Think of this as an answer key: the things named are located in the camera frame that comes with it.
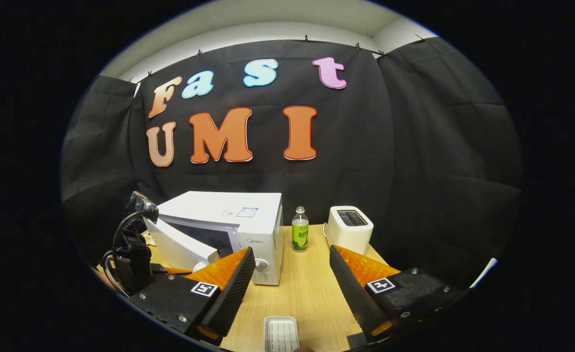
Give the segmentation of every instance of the microwave knob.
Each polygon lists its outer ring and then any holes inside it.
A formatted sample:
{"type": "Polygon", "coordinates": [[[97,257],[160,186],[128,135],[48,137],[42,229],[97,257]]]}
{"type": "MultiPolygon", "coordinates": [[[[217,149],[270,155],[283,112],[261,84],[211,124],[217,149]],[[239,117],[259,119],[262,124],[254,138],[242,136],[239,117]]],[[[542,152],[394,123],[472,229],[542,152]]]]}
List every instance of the microwave knob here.
{"type": "Polygon", "coordinates": [[[263,259],[255,259],[255,269],[258,271],[264,271],[268,269],[268,263],[263,259]]]}

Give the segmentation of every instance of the letter m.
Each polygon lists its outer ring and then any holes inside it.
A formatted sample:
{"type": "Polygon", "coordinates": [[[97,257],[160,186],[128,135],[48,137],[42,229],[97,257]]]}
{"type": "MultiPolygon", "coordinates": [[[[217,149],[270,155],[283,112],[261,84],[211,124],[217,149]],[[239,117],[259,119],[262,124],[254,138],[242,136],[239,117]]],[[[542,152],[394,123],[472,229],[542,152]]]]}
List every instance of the letter m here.
{"type": "Polygon", "coordinates": [[[190,124],[194,129],[194,153],[190,160],[192,163],[206,163],[209,156],[205,153],[205,146],[214,161],[220,159],[224,145],[227,152],[224,159],[227,162],[247,162],[252,159],[246,140],[246,123],[251,111],[248,108],[236,108],[227,113],[220,129],[207,113],[194,114],[190,124]]]}

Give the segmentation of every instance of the light blue letter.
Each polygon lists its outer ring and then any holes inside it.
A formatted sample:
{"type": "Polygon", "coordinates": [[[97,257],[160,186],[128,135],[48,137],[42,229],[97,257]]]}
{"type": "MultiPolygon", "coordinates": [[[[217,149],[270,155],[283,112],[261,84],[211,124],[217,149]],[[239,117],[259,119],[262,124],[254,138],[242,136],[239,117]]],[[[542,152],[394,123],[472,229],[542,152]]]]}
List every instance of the light blue letter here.
{"type": "Polygon", "coordinates": [[[250,74],[244,78],[244,85],[247,87],[267,86],[274,82],[277,73],[274,71],[279,67],[279,63],[273,59],[254,60],[244,67],[244,72],[250,74]]]}
{"type": "Polygon", "coordinates": [[[214,87],[211,84],[212,78],[214,78],[214,73],[212,71],[203,71],[194,74],[194,76],[187,80],[188,86],[183,89],[181,96],[185,99],[189,99],[195,95],[205,95],[209,93],[209,91],[214,87]]]}

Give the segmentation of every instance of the black cable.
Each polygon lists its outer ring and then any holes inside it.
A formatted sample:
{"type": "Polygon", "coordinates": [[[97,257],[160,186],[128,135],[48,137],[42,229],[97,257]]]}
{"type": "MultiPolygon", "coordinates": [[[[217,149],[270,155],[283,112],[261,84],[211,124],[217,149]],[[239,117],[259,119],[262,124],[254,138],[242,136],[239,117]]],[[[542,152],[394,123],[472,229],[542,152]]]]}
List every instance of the black cable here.
{"type": "Polygon", "coordinates": [[[113,255],[111,255],[111,254],[109,256],[107,256],[107,258],[105,259],[105,265],[106,265],[104,268],[105,275],[107,276],[107,279],[109,280],[109,282],[111,282],[111,284],[114,285],[114,287],[116,287],[118,292],[124,294],[128,298],[129,294],[122,287],[120,287],[120,285],[118,285],[116,280],[113,278],[113,275],[111,274],[111,270],[109,268],[109,261],[112,259],[113,259],[113,255]]]}
{"type": "Polygon", "coordinates": [[[118,239],[118,232],[120,232],[120,229],[122,229],[122,227],[127,223],[127,221],[129,221],[129,219],[135,218],[136,216],[141,214],[142,212],[133,212],[120,222],[120,225],[118,225],[116,232],[113,234],[113,243],[111,244],[111,248],[113,250],[116,250],[116,240],[118,239]]]}

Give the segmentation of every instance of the white microwave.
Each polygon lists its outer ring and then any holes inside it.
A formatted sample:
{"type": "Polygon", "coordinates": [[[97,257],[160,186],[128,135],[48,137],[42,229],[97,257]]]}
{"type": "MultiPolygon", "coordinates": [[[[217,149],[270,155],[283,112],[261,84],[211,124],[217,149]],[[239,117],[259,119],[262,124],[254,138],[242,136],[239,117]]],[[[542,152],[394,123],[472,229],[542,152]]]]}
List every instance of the white microwave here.
{"type": "MultiPolygon", "coordinates": [[[[280,193],[190,191],[158,205],[158,219],[216,249],[221,257],[252,247],[253,283],[278,285],[283,258],[281,201],[280,193]]],[[[158,248],[159,242],[172,243],[163,234],[153,238],[158,248]]]]}

